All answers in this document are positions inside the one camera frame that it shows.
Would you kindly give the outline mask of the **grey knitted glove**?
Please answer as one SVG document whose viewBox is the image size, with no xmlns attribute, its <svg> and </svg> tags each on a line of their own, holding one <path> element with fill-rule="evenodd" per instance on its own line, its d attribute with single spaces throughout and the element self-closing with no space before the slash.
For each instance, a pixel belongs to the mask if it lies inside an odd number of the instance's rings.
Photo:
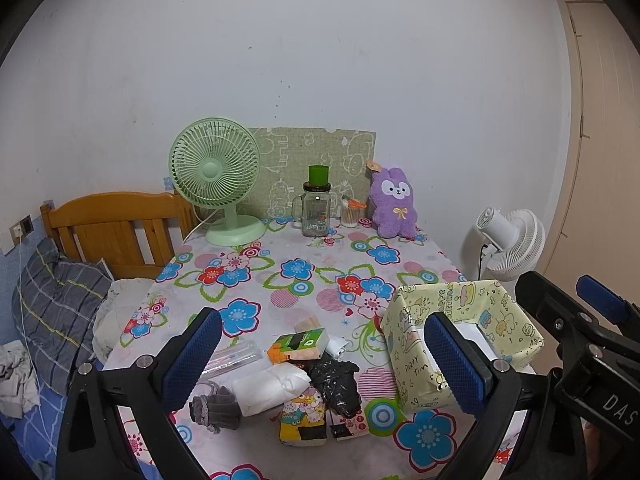
<svg viewBox="0 0 640 480">
<path fill-rule="evenodd" d="M 189 408 L 191 419 L 214 434 L 219 434 L 223 429 L 240 428 L 242 412 L 239 403 L 226 387 L 219 387 L 207 396 L 194 396 Z"/>
</svg>

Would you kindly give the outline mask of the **clear plastic bag pack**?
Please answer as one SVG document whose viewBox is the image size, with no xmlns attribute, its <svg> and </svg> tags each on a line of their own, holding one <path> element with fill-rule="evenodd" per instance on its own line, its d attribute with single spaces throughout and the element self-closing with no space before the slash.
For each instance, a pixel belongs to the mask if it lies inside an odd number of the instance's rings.
<svg viewBox="0 0 640 480">
<path fill-rule="evenodd" d="M 255 341 L 241 341 L 222 350 L 216 350 L 204 367 L 201 378 L 212 379 L 240 367 L 252 364 L 262 358 L 262 350 Z"/>
</svg>

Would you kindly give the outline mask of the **black plastic bag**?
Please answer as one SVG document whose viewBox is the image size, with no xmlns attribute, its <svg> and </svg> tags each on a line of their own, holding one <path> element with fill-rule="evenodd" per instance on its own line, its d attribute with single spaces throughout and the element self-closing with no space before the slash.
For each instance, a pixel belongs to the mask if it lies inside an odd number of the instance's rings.
<svg viewBox="0 0 640 480">
<path fill-rule="evenodd" d="M 325 353 L 318 360 L 306 362 L 303 369 L 330 410 L 346 419 L 357 415 L 361 398 L 355 374 L 360 368 L 355 363 L 337 361 Z"/>
</svg>

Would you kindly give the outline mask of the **white cloth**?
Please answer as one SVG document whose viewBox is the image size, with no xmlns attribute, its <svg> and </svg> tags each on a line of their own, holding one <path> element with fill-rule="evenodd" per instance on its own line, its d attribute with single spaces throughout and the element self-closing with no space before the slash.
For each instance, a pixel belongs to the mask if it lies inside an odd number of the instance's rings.
<svg viewBox="0 0 640 480">
<path fill-rule="evenodd" d="M 342 337 L 329 336 L 328 344 L 326 345 L 326 353 L 332 358 L 339 360 L 345 353 L 348 341 Z"/>
</svg>

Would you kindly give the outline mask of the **yellow cartoon tissue pack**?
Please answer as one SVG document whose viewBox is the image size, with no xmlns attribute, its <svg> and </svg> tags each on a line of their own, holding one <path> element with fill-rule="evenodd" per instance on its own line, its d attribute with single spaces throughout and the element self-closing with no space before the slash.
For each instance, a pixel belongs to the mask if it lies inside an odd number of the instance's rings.
<svg viewBox="0 0 640 480">
<path fill-rule="evenodd" d="M 309 448 L 326 443 L 326 404 L 313 386 L 282 405 L 279 440 L 282 444 Z"/>
</svg>

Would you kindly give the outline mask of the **green orange tissue pack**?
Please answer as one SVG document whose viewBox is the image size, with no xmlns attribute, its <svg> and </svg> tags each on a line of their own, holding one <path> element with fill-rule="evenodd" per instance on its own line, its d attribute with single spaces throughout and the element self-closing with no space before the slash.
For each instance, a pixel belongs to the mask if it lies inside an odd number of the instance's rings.
<svg viewBox="0 0 640 480">
<path fill-rule="evenodd" d="M 313 361 L 322 357 L 329 343 L 326 330 L 313 328 L 304 332 L 280 336 L 267 350 L 272 364 L 288 361 Z"/>
</svg>

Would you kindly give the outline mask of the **beige door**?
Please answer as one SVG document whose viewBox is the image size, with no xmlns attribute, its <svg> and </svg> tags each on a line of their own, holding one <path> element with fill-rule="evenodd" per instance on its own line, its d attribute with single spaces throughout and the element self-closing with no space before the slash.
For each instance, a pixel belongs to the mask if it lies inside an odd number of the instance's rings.
<svg viewBox="0 0 640 480">
<path fill-rule="evenodd" d="M 570 55 L 570 148 L 540 270 L 639 300 L 639 53 L 602 0 L 558 0 Z"/>
</svg>

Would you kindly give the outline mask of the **grey plaid pillow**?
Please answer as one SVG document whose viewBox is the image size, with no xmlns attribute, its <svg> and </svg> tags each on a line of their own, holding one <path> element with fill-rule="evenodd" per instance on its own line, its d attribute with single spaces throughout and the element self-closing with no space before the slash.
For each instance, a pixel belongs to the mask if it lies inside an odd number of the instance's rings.
<svg viewBox="0 0 640 480">
<path fill-rule="evenodd" d="M 111 284 L 102 261 L 68 258 L 50 238 L 24 266 L 12 315 L 38 378 L 59 396 L 66 395 L 76 368 L 94 359 L 93 324 Z"/>
</svg>

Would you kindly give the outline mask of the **wooden bed headboard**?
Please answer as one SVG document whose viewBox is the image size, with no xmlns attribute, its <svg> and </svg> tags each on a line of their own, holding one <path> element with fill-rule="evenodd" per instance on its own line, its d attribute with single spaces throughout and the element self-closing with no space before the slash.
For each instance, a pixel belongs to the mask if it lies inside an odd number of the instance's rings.
<svg viewBox="0 0 640 480">
<path fill-rule="evenodd" d="M 196 227 L 193 206 L 176 193 L 108 192 L 75 198 L 40 214 L 47 237 L 67 257 L 103 260 L 114 278 L 157 278 L 176 254 L 169 234 Z"/>
</svg>

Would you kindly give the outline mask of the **floral tablecloth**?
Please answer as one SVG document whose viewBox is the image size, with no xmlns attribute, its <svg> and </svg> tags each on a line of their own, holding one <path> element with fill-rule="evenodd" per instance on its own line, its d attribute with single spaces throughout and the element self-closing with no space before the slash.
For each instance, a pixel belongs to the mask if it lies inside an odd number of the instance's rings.
<svg viewBox="0 0 640 480">
<path fill-rule="evenodd" d="M 116 282 L 94 339 L 110 348 L 108 367 L 126 367 L 159 352 L 199 310 L 216 309 L 219 349 L 252 340 L 262 358 L 205 379 L 195 388 L 200 396 L 269 368 L 269 347 L 314 315 L 329 336 L 348 341 L 340 361 L 360 368 L 355 378 L 370 434 L 335 440 L 326 406 L 326 443 L 296 448 L 279 440 L 283 404 L 219 434 L 182 408 L 172 420 L 184 442 L 213 479 L 428 479 L 473 421 L 455 403 L 412 414 L 401 409 L 381 323 L 401 286 L 451 282 L 467 280 L 424 234 L 383 240 L 365 226 L 334 226 L 326 237 L 308 238 L 277 219 L 260 240 L 231 248 L 194 236 L 154 281 Z"/>
</svg>

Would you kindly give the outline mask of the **purple plush bunny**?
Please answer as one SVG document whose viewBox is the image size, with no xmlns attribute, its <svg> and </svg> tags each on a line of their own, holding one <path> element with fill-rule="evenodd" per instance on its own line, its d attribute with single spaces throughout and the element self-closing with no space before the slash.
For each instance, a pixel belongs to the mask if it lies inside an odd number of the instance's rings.
<svg viewBox="0 0 640 480">
<path fill-rule="evenodd" d="M 373 207 L 372 222 L 379 237 L 415 238 L 418 235 L 418 213 L 413 199 L 412 186 L 400 168 L 381 168 L 372 174 L 369 200 Z"/>
</svg>

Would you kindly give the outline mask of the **cotton swab container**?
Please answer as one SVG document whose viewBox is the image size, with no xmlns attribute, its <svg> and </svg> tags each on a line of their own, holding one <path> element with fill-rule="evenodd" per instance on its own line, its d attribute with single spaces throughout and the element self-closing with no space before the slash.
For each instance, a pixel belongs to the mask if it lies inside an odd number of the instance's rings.
<svg viewBox="0 0 640 480">
<path fill-rule="evenodd" d="M 345 228 L 356 228 L 366 211 L 366 203 L 343 195 L 341 199 L 341 225 Z"/>
</svg>

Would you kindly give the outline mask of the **glass mason jar mug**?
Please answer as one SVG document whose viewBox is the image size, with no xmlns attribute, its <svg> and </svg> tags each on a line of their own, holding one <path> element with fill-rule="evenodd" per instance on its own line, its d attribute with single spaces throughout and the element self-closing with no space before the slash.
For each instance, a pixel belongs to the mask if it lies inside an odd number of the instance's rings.
<svg viewBox="0 0 640 480">
<path fill-rule="evenodd" d="M 292 200 L 294 224 L 306 237 L 326 237 L 331 223 L 331 185 L 303 184 L 303 193 Z"/>
</svg>

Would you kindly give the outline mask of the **green cup on jar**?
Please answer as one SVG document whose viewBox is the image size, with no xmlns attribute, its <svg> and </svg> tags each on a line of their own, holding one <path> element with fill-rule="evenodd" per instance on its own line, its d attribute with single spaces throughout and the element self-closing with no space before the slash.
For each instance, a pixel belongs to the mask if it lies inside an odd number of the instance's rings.
<svg viewBox="0 0 640 480">
<path fill-rule="evenodd" d="M 308 167 L 309 179 L 311 186 L 326 186 L 329 184 L 329 170 L 326 165 L 311 165 Z"/>
</svg>

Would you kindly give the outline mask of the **wall socket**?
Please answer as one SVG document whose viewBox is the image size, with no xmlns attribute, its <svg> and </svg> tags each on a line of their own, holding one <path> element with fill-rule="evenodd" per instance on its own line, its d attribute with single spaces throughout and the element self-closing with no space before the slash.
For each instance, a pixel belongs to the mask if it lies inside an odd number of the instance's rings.
<svg viewBox="0 0 640 480">
<path fill-rule="evenodd" d="M 32 224 L 32 217 L 29 214 L 9 228 L 10 235 L 15 245 L 20 244 L 33 230 L 34 225 Z"/>
</svg>

